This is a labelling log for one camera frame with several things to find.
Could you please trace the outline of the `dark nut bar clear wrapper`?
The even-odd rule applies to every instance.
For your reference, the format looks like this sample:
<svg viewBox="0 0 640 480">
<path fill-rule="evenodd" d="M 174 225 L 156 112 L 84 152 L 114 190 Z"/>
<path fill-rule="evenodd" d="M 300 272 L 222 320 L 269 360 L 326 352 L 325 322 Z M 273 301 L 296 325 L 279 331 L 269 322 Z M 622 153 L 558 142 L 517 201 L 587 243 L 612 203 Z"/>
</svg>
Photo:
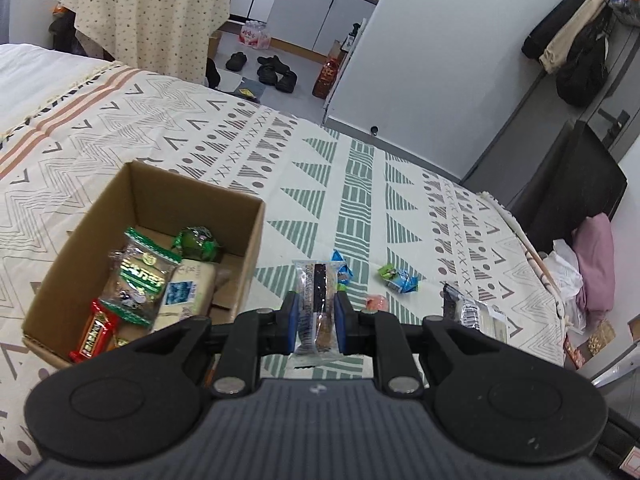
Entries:
<svg viewBox="0 0 640 480">
<path fill-rule="evenodd" d="M 342 259 L 299 260 L 295 263 L 295 292 L 299 296 L 294 368 L 311 368 L 340 356 L 335 335 L 334 299 L 340 291 Z"/>
</svg>

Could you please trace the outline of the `white rice cake packet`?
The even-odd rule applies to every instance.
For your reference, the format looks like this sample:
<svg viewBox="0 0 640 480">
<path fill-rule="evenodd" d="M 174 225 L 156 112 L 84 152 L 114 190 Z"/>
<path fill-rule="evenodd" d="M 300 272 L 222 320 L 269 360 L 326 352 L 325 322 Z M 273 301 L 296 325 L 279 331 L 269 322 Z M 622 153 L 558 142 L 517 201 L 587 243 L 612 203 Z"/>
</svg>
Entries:
<svg viewBox="0 0 640 480">
<path fill-rule="evenodd" d="M 465 295 L 450 284 L 442 288 L 442 299 L 445 318 L 504 344 L 509 342 L 506 316 L 498 308 Z"/>
</svg>

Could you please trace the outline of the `green biscuit packet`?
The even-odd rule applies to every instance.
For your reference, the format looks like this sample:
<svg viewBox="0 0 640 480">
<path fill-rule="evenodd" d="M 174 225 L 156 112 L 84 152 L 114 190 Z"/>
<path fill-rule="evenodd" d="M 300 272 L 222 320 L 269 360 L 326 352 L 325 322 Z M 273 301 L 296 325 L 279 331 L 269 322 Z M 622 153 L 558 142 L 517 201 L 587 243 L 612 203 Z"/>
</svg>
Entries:
<svg viewBox="0 0 640 480">
<path fill-rule="evenodd" d="M 182 258 L 134 228 L 125 238 L 124 248 L 110 253 L 111 273 L 99 300 L 125 322 L 149 328 Z"/>
</svg>

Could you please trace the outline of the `red white snack bar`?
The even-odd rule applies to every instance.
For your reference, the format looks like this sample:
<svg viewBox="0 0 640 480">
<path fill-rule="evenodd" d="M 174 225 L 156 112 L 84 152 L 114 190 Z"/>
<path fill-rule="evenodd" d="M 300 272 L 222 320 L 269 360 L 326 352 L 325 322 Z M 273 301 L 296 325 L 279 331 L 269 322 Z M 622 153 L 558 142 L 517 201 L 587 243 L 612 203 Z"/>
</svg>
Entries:
<svg viewBox="0 0 640 480">
<path fill-rule="evenodd" d="M 70 359 L 80 363 L 103 353 L 114 337 L 119 326 L 119 316 L 102 304 L 99 299 L 91 303 L 91 315 L 75 350 L 70 352 Z"/>
</svg>

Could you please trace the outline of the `orange snack packet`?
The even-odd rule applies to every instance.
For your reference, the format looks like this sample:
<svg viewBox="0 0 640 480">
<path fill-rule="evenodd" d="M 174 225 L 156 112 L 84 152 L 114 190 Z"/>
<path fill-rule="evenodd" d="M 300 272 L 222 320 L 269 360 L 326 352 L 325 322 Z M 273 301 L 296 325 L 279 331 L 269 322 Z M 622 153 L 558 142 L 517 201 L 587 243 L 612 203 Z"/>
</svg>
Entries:
<svg viewBox="0 0 640 480">
<path fill-rule="evenodd" d="M 387 312 L 388 301 L 382 295 L 369 295 L 364 304 L 364 310 L 367 312 Z"/>
</svg>

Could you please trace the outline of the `green blue candy packet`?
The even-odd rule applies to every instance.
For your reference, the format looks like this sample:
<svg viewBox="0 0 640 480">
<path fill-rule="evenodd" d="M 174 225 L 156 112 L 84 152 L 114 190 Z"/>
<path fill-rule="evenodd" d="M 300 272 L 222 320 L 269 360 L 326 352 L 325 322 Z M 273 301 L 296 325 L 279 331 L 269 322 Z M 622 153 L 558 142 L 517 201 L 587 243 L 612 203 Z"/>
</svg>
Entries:
<svg viewBox="0 0 640 480">
<path fill-rule="evenodd" d="M 381 266 L 378 269 L 378 276 L 382 278 L 387 288 L 398 294 L 408 294 L 419 287 L 416 276 L 410 275 L 406 270 L 397 269 L 392 264 Z"/>
</svg>

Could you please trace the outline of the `blue white snack packet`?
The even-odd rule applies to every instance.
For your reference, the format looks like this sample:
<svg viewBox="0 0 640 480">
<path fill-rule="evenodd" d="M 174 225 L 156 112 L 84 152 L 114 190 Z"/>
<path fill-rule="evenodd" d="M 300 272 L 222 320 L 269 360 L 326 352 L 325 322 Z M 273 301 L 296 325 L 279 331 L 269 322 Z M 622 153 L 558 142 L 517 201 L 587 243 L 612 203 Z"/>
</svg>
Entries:
<svg viewBox="0 0 640 480">
<path fill-rule="evenodd" d="M 337 265 L 336 275 L 338 288 L 345 289 L 350 284 L 352 277 L 354 276 L 354 274 L 352 274 L 352 269 L 348 266 L 346 259 L 337 249 L 334 249 L 331 261 Z"/>
</svg>

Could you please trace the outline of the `cream cracker pack blue label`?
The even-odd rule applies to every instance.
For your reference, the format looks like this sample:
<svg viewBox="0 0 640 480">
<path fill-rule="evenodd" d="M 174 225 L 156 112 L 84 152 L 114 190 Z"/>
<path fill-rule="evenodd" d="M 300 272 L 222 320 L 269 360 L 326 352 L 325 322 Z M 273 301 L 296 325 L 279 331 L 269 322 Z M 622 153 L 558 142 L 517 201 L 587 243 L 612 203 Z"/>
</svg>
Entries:
<svg viewBox="0 0 640 480">
<path fill-rule="evenodd" d="M 213 263 L 183 259 L 166 286 L 152 332 L 194 315 L 206 315 L 212 304 L 215 281 Z"/>
</svg>

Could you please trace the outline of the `dark green wrapped candy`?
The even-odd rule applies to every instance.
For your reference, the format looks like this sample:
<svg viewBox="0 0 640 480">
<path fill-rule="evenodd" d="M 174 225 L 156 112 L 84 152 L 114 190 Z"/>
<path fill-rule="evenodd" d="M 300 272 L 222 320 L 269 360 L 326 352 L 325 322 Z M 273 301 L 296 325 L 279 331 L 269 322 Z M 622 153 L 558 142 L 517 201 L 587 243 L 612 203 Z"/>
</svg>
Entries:
<svg viewBox="0 0 640 480">
<path fill-rule="evenodd" d="M 175 237 L 171 250 L 183 259 L 214 262 L 222 247 L 205 226 L 187 226 Z"/>
</svg>

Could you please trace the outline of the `patterned bed blanket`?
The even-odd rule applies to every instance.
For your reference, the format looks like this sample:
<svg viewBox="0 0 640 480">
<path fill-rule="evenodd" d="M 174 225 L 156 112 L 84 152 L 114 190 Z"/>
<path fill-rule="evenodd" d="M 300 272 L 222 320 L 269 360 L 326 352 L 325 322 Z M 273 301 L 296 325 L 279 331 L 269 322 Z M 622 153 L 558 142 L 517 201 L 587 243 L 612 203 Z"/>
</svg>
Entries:
<svg viewBox="0 0 640 480">
<path fill-rule="evenodd" d="M 405 159 L 285 112 L 176 78 L 107 63 L 1 135 L 1 453 L 39 460 L 23 405 L 53 370 L 25 346 L 23 324 L 50 267 L 128 162 L 265 204 L 244 309 L 277 307 L 295 263 L 337 249 L 355 307 L 383 295 L 402 322 L 437 313 L 442 284 L 506 315 L 510 343 L 563 359 L 559 307 L 524 236 L 490 198 Z M 386 264 L 419 280 L 408 294 Z"/>
</svg>

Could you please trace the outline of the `brown cardboard box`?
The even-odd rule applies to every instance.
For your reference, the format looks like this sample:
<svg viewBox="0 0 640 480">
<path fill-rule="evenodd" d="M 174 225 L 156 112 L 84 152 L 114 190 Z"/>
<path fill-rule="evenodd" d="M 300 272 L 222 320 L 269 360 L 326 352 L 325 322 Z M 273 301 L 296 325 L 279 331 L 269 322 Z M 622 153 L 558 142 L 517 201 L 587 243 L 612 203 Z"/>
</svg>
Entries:
<svg viewBox="0 0 640 480">
<path fill-rule="evenodd" d="M 64 368 L 191 315 L 232 322 L 264 214 L 250 194 L 128 162 L 50 267 L 23 324 L 25 346 Z"/>
</svg>

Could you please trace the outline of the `white plastic bag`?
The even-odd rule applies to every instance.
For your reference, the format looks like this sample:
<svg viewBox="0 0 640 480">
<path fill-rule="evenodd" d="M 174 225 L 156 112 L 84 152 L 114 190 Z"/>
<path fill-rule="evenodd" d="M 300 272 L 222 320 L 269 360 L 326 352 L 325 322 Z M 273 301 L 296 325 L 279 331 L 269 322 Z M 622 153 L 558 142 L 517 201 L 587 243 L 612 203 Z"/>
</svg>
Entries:
<svg viewBox="0 0 640 480">
<path fill-rule="evenodd" d="M 564 318 L 567 328 L 581 335 L 587 326 L 586 315 L 579 309 L 577 298 L 582 292 L 584 281 L 579 272 L 578 259 L 574 250 L 565 240 L 555 240 L 552 252 L 542 262 L 558 286 L 564 304 Z"/>
</svg>

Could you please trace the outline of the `pink cloth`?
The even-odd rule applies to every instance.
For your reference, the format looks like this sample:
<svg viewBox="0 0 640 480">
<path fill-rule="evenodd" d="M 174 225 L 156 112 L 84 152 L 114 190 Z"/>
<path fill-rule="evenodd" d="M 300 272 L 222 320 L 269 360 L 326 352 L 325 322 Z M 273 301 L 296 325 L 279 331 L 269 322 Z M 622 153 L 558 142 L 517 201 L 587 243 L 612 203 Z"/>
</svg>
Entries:
<svg viewBox="0 0 640 480">
<path fill-rule="evenodd" d="M 573 232 L 572 248 L 584 282 L 577 304 L 586 312 L 588 325 L 594 327 L 614 307 L 614 240 L 608 216 L 601 212 L 585 218 Z"/>
</svg>

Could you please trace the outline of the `black chair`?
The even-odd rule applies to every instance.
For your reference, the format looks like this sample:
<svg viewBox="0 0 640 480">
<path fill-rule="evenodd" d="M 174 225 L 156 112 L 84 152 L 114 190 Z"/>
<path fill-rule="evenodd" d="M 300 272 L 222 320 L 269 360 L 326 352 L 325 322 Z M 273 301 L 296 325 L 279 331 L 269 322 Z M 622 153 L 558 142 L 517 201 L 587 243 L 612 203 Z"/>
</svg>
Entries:
<svg viewBox="0 0 640 480">
<path fill-rule="evenodd" d="M 627 178 L 586 122 L 566 122 L 508 209 L 538 252 L 572 240 L 585 218 L 612 218 Z"/>
</svg>

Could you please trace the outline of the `black shoes pile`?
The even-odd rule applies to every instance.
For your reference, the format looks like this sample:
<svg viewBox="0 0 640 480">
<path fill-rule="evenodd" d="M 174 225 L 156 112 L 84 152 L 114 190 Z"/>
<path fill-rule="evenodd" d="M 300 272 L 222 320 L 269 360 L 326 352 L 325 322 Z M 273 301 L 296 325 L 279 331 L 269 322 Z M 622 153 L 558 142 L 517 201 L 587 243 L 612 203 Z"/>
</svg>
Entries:
<svg viewBox="0 0 640 480">
<path fill-rule="evenodd" d="M 266 86 L 271 86 L 276 90 L 291 94 L 297 84 L 297 75 L 277 55 L 264 58 L 258 56 L 258 80 Z"/>
</svg>

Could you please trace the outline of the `black slipper left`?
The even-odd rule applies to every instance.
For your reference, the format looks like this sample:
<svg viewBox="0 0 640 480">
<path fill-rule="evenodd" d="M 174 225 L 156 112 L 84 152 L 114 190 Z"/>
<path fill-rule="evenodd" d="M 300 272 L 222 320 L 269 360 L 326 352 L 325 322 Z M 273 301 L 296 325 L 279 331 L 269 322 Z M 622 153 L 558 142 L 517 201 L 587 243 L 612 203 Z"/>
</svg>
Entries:
<svg viewBox="0 0 640 480">
<path fill-rule="evenodd" d="M 226 70 L 232 73 L 239 73 L 247 62 L 244 52 L 234 52 L 226 62 Z"/>
</svg>

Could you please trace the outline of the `pack of water bottles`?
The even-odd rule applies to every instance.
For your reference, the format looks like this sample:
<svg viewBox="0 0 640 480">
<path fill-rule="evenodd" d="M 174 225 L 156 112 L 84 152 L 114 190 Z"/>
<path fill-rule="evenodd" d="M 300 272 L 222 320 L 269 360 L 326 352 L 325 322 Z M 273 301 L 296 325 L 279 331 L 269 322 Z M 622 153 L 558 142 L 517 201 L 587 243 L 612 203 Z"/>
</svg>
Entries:
<svg viewBox="0 0 640 480">
<path fill-rule="evenodd" d="M 255 50 L 267 50 L 271 42 L 267 24 L 260 21 L 245 22 L 239 32 L 239 42 Z"/>
</svg>

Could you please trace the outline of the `table with dotted cream cloth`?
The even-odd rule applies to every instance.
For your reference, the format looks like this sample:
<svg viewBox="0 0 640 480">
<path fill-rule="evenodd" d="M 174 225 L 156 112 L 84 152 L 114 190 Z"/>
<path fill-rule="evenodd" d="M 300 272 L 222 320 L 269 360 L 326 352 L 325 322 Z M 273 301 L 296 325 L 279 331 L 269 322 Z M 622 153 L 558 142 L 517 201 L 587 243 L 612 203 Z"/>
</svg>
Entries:
<svg viewBox="0 0 640 480">
<path fill-rule="evenodd" d="M 209 38 L 231 0 L 55 0 L 75 29 L 115 61 L 185 81 L 205 79 Z"/>
</svg>

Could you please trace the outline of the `white kitchen cabinet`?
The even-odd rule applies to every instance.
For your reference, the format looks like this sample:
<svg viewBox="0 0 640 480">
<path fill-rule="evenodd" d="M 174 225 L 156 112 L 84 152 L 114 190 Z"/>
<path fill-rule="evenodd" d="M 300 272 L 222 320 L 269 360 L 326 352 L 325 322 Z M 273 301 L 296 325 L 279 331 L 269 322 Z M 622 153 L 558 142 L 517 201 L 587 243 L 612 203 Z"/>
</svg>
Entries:
<svg viewBox="0 0 640 480">
<path fill-rule="evenodd" d="M 274 0 L 267 29 L 272 39 L 327 55 L 374 9 L 370 0 Z"/>
</svg>

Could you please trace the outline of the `white bed sheet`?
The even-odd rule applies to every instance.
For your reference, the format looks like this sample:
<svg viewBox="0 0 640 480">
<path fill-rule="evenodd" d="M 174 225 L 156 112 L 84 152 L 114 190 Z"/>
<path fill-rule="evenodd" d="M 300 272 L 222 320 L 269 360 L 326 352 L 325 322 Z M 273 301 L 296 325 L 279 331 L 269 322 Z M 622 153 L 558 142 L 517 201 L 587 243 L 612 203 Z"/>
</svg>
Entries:
<svg viewBox="0 0 640 480">
<path fill-rule="evenodd" d="M 1 134 L 107 66 L 32 44 L 2 44 L 0 63 Z"/>
</svg>

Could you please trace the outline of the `hanging black and beige coats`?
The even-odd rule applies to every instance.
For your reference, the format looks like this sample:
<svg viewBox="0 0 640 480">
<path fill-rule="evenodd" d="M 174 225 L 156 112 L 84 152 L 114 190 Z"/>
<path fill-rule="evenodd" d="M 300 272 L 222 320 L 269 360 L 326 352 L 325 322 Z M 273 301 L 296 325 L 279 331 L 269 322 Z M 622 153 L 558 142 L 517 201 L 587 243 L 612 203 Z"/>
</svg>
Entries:
<svg viewBox="0 0 640 480">
<path fill-rule="evenodd" d="M 521 47 L 555 78 L 559 98 L 587 107 L 608 80 L 608 0 L 561 0 L 528 34 Z"/>
</svg>

